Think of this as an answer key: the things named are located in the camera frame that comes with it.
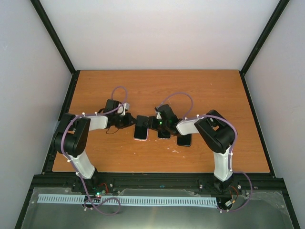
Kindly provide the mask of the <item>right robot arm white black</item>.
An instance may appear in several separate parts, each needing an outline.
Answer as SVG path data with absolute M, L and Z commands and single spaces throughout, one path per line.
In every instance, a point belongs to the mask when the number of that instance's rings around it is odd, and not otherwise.
M 159 132 L 163 138 L 177 137 L 177 145 L 190 147 L 192 135 L 200 134 L 213 152 L 214 182 L 219 193 L 224 192 L 233 181 L 232 156 L 238 133 L 216 110 L 210 110 L 193 118 L 179 119 L 167 104 L 155 108 L 156 115 L 148 117 L 144 126 Z

